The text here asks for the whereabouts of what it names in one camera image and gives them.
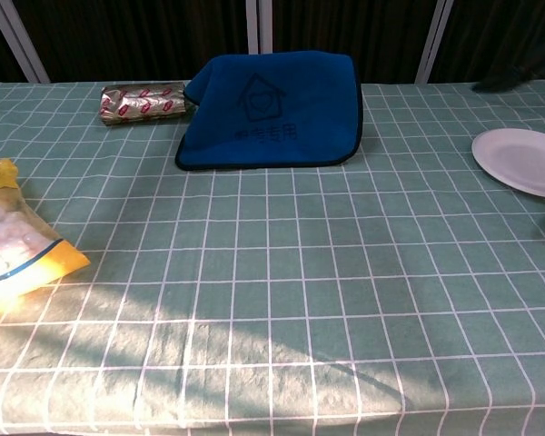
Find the folded towel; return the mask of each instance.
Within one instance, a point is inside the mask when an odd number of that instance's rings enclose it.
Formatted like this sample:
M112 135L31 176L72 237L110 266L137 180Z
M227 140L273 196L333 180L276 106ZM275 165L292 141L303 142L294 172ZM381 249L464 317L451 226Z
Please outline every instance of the folded towel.
M198 106L175 156L187 171L339 164L362 136L362 91L345 54L225 54L184 95Z

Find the house logo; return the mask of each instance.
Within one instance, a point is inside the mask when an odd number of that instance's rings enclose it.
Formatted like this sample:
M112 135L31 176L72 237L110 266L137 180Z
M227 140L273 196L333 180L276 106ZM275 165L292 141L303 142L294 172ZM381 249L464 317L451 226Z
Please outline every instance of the house logo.
M250 122L271 120L282 116L282 97L284 91L253 74L240 94L238 105L241 105Z

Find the white paper plate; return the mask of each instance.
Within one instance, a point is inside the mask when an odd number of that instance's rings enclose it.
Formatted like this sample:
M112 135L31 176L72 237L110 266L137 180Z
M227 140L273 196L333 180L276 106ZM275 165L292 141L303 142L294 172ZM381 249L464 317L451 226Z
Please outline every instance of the white paper plate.
M545 134L524 129L496 129L472 142L476 162L508 186L545 197Z

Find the yellow package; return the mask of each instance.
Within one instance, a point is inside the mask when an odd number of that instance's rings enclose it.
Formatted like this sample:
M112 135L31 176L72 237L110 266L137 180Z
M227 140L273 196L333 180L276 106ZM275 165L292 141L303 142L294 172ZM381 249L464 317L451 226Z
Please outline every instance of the yellow package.
M0 308L89 264L26 204L17 175L0 160Z

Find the table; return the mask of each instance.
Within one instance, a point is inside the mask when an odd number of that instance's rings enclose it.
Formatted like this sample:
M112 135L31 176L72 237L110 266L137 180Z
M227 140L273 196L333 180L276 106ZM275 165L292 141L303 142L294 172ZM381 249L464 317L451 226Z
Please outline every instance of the table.
M0 84L0 157L92 264L0 313L0 433L545 434L545 199L474 162L545 81L362 86L327 168L184 173L189 119Z

